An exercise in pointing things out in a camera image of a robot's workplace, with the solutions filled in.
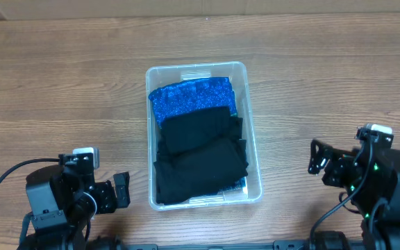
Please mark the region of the blue jeans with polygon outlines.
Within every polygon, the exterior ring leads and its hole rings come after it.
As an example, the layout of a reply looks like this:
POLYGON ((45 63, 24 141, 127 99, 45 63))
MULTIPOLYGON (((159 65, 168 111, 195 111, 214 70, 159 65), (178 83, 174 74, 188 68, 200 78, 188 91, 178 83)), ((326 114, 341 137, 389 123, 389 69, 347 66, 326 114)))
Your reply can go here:
POLYGON ((244 190, 246 192, 247 191, 247 178, 243 177, 240 180, 236 181, 234 184, 221 189, 222 192, 234 191, 234 190, 244 190))

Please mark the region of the small black cloth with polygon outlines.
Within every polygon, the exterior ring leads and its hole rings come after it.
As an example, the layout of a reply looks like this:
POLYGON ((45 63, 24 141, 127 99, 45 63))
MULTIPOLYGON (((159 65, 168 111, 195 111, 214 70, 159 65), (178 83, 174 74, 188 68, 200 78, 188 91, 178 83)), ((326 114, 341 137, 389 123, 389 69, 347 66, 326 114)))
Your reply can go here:
POLYGON ((161 125, 158 150, 175 155, 196 149, 224 135, 234 118, 224 106, 170 117, 161 125))

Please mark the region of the sparkly blue cloth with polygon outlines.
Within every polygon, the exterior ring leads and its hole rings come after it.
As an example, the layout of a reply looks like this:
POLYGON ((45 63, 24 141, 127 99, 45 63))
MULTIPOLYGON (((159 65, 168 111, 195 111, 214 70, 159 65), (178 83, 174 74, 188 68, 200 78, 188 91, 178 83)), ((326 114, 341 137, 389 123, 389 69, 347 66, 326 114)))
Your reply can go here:
POLYGON ((196 78, 153 90, 148 98, 159 127, 178 115, 215 107, 228 107, 237 115, 235 93, 228 77, 196 78))

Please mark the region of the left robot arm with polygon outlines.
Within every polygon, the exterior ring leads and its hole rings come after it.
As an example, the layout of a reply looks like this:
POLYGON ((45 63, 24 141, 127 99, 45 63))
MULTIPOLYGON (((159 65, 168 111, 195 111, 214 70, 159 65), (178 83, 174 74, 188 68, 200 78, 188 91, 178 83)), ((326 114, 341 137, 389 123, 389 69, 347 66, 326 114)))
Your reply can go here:
POLYGON ((128 172, 96 182, 93 167, 52 165, 26 177, 31 212, 19 249, 125 249, 116 236, 88 240, 91 219, 129 206, 128 172))

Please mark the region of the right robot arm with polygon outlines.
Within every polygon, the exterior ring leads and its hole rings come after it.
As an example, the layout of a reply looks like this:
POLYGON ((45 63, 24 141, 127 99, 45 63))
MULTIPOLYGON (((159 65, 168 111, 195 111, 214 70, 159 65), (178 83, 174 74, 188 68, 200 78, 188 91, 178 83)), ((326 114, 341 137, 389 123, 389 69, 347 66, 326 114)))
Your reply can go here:
POLYGON ((320 171, 324 185, 343 189, 324 219, 351 203, 362 216, 365 249, 400 249, 400 150, 392 148, 392 136, 365 139, 352 151, 313 140, 308 172, 320 171))

